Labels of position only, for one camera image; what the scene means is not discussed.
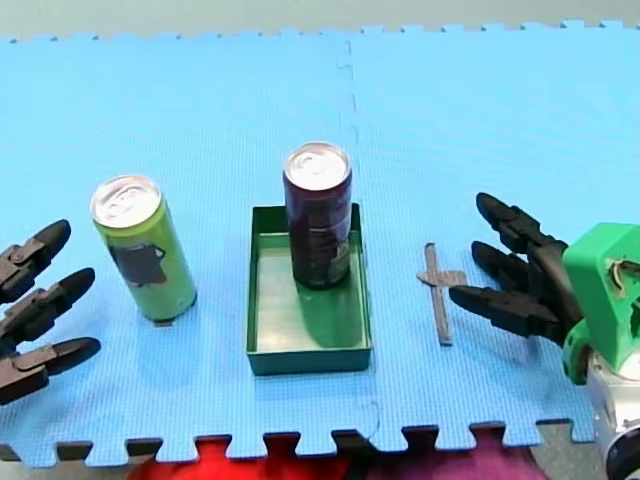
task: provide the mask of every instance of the can label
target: can label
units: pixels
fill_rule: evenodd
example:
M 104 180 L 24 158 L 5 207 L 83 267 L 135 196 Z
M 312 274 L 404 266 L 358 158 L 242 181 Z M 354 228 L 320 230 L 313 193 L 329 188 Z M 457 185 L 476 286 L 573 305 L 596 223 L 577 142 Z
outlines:
M 161 285 L 167 282 L 162 270 L 166 252 L 152 243 L 131 247 L 109 247 L 111 258 L 124 279 L 136 288 L 145 285 Z
M 350 195 L 302 197 L 299 192 L 287 194 L 294 275 L 310 287 L 331 286 L 349 270 Z

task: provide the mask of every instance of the red fabric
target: red fabric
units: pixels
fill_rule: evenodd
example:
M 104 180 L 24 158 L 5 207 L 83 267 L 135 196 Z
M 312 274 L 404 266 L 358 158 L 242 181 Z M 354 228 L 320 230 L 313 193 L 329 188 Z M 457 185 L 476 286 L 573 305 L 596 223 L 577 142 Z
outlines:
M 342 480 L 349 463 L 342 457 L 299 458 L 287 441 L 269 442 L 269 456 L 257 460 L 230 460 L 226 443 L 200 444 L 200 460 L 170 464 L 150 460 L 128 480 Z

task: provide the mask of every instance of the interlocking foam tile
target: interlocking foam tile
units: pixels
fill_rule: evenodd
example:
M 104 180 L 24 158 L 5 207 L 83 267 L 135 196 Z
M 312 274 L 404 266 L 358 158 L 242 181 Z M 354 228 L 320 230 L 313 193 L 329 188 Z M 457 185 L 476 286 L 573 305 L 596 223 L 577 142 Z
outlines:
M 414 426 L 439 427 L 440 448 L 468 448 L 469 426 L 488 422 L 506 424 L 509 445 L 537 443 L 535 422 L 554 419 L 589 440 L 587 400 L 563 377 L 557 347 L 448 305 L 454 346 L 440 348 L 415 273 L 435 241 L 441 267 L 487 283 L 468 251 L 495 241 L 473 205 L 481 189 L 568 241 L 599 220 L 635 221 L 640 33 L 446 30 L 0 44 L 0 242 L 68 218 L 71 240 L 38 283 L 84 266 L 97 280 L 35 343 L 103 344 L 0 408 L 0 444 L 44 467 L 56 444 L 78 441 L 93 443 L 87 464 L 107 466 L 141 438 L 163 440 L 162 461 L 193 459 L 194 439 L 216 435 L 232 437 L 230 456 L 264 455 L 262 436 L 275 432 L 299 432 L 298 454 L 334 452 L 334 430 L 401 450 L 402 428 Z M 282 161 L 313 139 L 344 145 L 355 163 L 372 365 L 254 378 L 244 352 L 251 207 L 283 202 Z M 136 312 L 89 219 L 95 186 L 128 172 L 164 189 L 199 286 L 197 306 L 170 328 Z
M 493 421 L 510 445 L 533 441 L 535 422 L 551 418 L 590 437 L 558 347 L 449 302 L 454 346 L 443 349 L 413 275 L 433 241 L 442 268 L 490 285 L 470 255 L 473 240 L 499 245 L 476 211 L 479 191 L 569 242 L 599 221 L 639 221 L 640 32 L 565 26 L 367 30 L 351 42 L 381 411 L 374 445 L 400 447 L 392 432 L 416 422 L 437 423 L 443 448 L 470 444 L 467 426 Z

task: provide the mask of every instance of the green tray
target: green tray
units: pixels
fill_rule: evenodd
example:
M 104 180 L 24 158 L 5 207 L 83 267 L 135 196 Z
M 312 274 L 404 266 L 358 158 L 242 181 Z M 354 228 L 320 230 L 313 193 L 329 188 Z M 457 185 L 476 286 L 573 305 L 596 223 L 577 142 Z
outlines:
M 285 207 L 255 207 L 247 355 L 256 375 L 364 370 L 371 332 L 360 208 L 351 216 L 351 273 L 329 290 L 293 279 Z

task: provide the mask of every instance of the tray rim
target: tray rim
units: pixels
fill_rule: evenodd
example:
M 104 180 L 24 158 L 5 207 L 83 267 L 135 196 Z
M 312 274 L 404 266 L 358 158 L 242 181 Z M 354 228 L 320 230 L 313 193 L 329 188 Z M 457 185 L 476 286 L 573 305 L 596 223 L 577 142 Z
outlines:
M 365 239 L 362 232 L 362 216 L 360 213 L 361 206 L 357 202 L 352 202 L 351 204 L 351 228 L 349 231 L 349 235 L 351 236 L 354 232 L 358 235 L 358 239 L 356 240 L 356 244 L 358 246 L 358 264 L 360 267 L 360 278 L 361 278 L 361 288 L 362 288 L 362 311 L 363 311 L 363 337 L 366 340 L 366 344 L 360 347 L 328 347 L 322 348 L 320 350 L 309 350 L 309 349 L 301 349 L 301 350 L 280 350 L 280 351 L 269 351 L 263 352 L 257 349 L 252 349 L 252 342 L 255 341 L 255 331 L 252 324 L 255 326 L 255 309 L 256 302 L 251 299 L 251 292 L 256 290 L 256 284 L 258 281 L 258 262 L 254 261 L 258 258 L 258 242 L 255 240 L 258 235 L 264 235 L 265 233 L 269 234 L 279 234 L 283 235 L 286 233 L 286 226 L 282 228 L 274 228 L 271 231 L 261 230 L 258 226 L 257 217 L 261 212 L 271 211 L 273 214 L 277 213 L 285 213 L 284 205 L 266 205 L 266 206 L 254 206 L 252 208 L 251 215 L 251 241 L 249 247 L 249 289 L 247 291 L 247 316 L 246 316 L 246 338 L 245 338 L 245 352 L 251 361 L 256 357 L 265 357 L 265 356 L 276 356 L 283 357 L 286 355 L 298 355 L 298 354 L 309 354 L 309 355 L 322 355 L 325 353 L 344 353 L 344 354 L 370 354 L 371 350 L 373 350 L 373 338 L 371 334 L 371 310 L 369 306 L 370 302 L 370 292 L 368 289 L 367 275 L 366 275 L 366 259 L 365 259 Z

